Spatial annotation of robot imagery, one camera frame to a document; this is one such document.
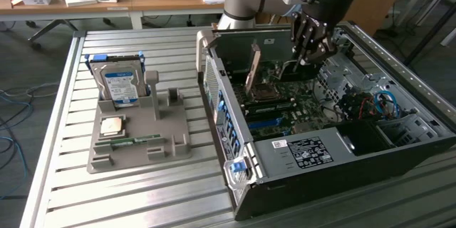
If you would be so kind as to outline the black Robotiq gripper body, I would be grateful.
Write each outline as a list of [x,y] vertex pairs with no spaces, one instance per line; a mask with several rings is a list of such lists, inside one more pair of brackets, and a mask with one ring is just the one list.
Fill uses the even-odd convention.
[[303,5],[304,16],[310,16],[320,23],[326,23],[330,29],[342,22],[354,0],[315,0]]

